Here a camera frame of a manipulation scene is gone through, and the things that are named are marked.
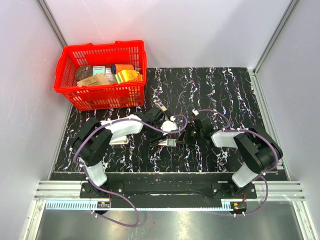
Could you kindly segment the red white staple box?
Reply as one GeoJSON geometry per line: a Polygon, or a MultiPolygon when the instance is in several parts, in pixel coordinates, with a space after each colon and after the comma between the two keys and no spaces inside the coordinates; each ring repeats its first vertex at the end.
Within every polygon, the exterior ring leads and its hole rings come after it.
{"type": "Polygon", "coordinates": [[[158,145],[163,147],[176,147],[177,143],[176,143],[176,139],[168,138],[161,141],[158,145]]]}

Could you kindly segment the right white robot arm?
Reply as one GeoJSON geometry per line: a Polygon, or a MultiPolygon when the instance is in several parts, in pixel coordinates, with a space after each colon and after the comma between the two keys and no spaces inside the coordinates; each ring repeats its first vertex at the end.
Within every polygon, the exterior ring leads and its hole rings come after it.
{"type": "Polygon", "coordinates": [[[227,192],[233,198],[239,198],[245,193],[245,186],[276,168],[283,157],[280,146],[260,125],[239,130],[216,129],[208,117],[195,116],[176,142],[193,146],[198,140],[206,141],[216,148],[239,150],[244,164],[232,175],[231,183],[227,186],[227,192]]]}

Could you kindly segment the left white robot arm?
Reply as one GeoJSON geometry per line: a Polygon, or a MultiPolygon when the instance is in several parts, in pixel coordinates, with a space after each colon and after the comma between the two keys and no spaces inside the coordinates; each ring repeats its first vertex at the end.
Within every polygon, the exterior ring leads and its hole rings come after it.
{"type": "Polygon", "coordinates": [[[158,131],[165,129],[159,126],[161,119],[169,120],[168,111],[152,107],[146,112],[136,112],[127,117],[105,123],[94,117],[89,118],[78,134],[73,138],[71,147],[78,152],[77,159],[84,165],[87,177],[93,182],[91,192],[98,198],[107,195],[107,176],[104,172],[102,160],[111,141],[131,134],[146,131],[149,144],[154,147],[167,138],[167,134],[158,131]]]}

